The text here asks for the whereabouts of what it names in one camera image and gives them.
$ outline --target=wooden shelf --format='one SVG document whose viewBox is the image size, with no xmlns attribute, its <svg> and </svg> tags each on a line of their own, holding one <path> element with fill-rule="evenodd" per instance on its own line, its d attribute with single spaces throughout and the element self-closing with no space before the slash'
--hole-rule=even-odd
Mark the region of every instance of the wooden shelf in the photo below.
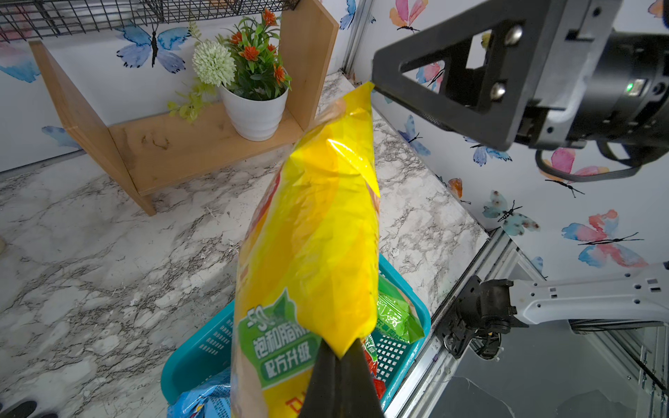
<svg viewBox="0 0 669 418">
<path fill-rule="evenodd" d="M 205 109 L 192 125 L 162 114 L 113 125 L 109 131 L 142 196 L 291 144 L 303 133 L 286 109 L 272 138 L 250 141 L 235 131 L 222 102 Z"/>
<path fill-rule="evenodd" d="M 30 47 L 63 128 L 149 215 L 151 193 L 296 142 L 316 116 L 339 25 L 319 0 L 281 14 L 279 52 L 292 77 L 284 117 L 262 142 L 242 138 L 223 103 L 189 124 L 169 114 L 107 127 L 40 41 Z"/>
</svg>

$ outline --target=white flower pot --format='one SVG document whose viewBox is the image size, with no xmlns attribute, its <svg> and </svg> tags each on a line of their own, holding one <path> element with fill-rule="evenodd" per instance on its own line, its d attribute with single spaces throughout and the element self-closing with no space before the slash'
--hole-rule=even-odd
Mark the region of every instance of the white flower pot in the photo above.
<svg viewBox="0 0 669 418">
<path fill-rule="evenodd" d="M 225 111 L 237 133 L 252 141 L 269 139 L 279 127 L 286 108 L 288 89 L 276 99 L 249 100 L 219 87 Z"/>
</svg>

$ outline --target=potted plant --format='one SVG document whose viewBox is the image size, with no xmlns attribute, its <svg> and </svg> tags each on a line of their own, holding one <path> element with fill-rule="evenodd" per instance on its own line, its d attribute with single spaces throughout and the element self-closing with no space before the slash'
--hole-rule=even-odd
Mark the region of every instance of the potted plant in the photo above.
<svg viewBox="0 0 669 418">
<path fill-rule="evenodd" d="M 229 37 L 216 36 L 215 41 L 200 40 L 197 26 L 191 24 L 191 35 L 197 40 L 193 68 L 198 79 L 188 95 L 188 102 L 169 102 L 171 114 L 193 122 L 208 103 L 203 99 L 218 88 L 233 126 L 249 140 L 269 139 L 281 122 L 290 89 L 277 47 L 277 17 L 265 9 L 261 22 L 243 17 Z"/>
</svg>

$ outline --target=marble countertop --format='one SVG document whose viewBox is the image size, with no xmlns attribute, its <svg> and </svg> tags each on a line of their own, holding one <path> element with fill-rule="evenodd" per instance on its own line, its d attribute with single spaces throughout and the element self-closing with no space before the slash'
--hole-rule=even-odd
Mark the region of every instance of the marble countertop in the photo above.
<svg viewBox="0 0 669 418">
<path fill-rule="evenodd" d="M 352 90 L 326 79 L 321 105 Z M 488 236 L 374 113 L 381 253 L 434 313 Z M 0 403 L 164 417 L 170 354 L 234 298 L 237 252 L 280 148 L 153 195 L 146 216 L 87 155 L 0 182 Z"/>
</svg>

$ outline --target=plastic packaging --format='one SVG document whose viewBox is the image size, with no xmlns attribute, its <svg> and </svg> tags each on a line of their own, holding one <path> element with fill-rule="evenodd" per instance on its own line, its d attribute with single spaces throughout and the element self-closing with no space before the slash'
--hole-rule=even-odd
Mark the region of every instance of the plastic packaging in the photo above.
<svg viewBox="0 0 669 418">
<path fill-rule="evenodd" d="M 374 339 L 368 335 L 363 341 L 363 348 L 365 349 L 365 360 L 367 360 L 367 367 L 372 376 L 376 377 L 377 369 L 379 368 L 379 355 L 376 352 Z"/>
<path fill-rule="evenodd" d="M 230 418 L 230 368 L 193 390 L 184 392 L 167 408 L 167 418 Z"/>
<path fill-rule="evenodd" d="M 390 338 L 411 344 L 425 336 L 409 298 L 379 275 L 377 328 Z"/>
<path fill-rule="evenodd" d="M 237 267 L 236 418 L 296 417 L 320 339 L 341 358 L 377 323 L 372 87 L 319 117 L 254 213 Z"/>
</svg>

